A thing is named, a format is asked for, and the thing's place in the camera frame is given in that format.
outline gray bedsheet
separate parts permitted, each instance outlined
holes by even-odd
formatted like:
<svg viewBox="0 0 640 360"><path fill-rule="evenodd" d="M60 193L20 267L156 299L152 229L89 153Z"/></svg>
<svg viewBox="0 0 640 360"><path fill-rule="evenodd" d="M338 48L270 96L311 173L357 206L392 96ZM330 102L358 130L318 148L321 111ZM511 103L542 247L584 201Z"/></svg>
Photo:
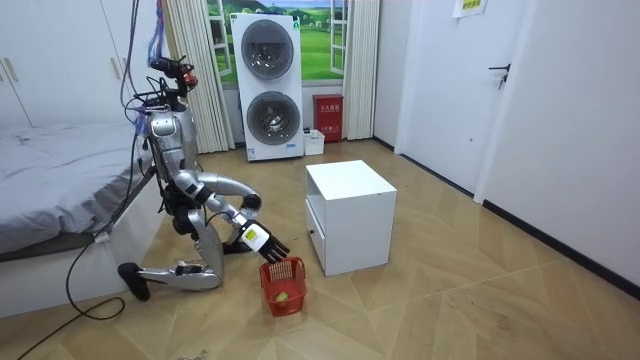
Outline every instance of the gray bedsheet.
<svg viewBox="0 0 640 360"><path fill-rule="evenodd" d="M126 123L3 130L0 253L107 224L126 193L133 131ZM146 169L150 155L136 148ZM135 160L133 169L132 188L142 178Z"/></svg>

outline plastic basket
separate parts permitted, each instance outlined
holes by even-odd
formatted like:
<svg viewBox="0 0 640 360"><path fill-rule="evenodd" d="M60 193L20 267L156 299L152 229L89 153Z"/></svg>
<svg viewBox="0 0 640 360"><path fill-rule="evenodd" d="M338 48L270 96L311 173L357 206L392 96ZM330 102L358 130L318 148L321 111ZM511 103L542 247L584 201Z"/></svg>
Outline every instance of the plastic basket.
<svg viewBox="0 0 640 360"><path fill-rule="evenodd" d="M260 283L271 314L284 316L302 309L307 286L304 283L305 272L302 259L297 257L285 258L277 264L260 266ZM286 292L288 298L277 301L276 296Z"/></svg>

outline white wall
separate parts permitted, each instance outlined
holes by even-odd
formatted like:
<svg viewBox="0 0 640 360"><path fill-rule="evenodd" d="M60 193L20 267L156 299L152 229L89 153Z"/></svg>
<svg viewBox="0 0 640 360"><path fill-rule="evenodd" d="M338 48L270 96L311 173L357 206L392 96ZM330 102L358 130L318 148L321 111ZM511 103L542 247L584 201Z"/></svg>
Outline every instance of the white wall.
<svg viewBox="0 0 640 360"><path fill-rule="evenodd" d="M640 284L640 2L537 3L485 197Z"/></svg>
<svg viewBox="0 0 640 360"><path fill-rule="evenodd" d="M395 145L411 0L381 0L373 135Z"/></svg>
<svg viewBox="0 0 640 360"><path fill-rule="evenodd" d="M302 123L303 127L313 128L313 95L316 94L342 94L342 85L339 86L303 86L302 87ZM238 90L225 90L224 102L229 113L229 122L233 140L236 143L244 142L242 129L242 110L238 107Z"/></svg>

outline bed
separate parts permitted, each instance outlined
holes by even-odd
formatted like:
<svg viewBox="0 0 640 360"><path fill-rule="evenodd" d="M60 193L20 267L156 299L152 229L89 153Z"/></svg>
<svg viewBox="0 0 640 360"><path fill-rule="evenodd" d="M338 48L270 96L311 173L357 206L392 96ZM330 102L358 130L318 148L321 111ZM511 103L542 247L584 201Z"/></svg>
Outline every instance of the bed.
<svg viewBox="0 0 640 360"><path fill-rule="evenodd" d="M91 238L124 200L133 128L124 124L10 128L0 135L0 254ZM150 155L133 166L132 189Z"/></svg>
<svg viewBox="0 0 640 360"><path fill-rule="evenodd" d="M74 270L75 281L84 284L74 297L125 288L117 265L142 259L163 218L148 170L151 156L139 144L135 159L142 160L134 160L131 195L121 206L132 140L126 122L16 127L0 134L0 287L11 297L3 299L9 301L0 317L66 302L65 269L80 247L93 242ZM109 231L94 239L107 224Z"/></svg>

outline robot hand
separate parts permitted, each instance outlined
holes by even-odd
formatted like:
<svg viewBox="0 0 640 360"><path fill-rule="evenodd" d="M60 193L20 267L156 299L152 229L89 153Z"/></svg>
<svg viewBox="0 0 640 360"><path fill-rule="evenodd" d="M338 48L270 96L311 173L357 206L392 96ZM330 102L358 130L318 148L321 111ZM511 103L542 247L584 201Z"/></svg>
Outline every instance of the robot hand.
<svg viewBox="0 0 640 360"><path fill-rule="evenodd" d="M267 228L255 220L247 220L240 227L240 240L271 264L282 261L290 251Z"/></svg>

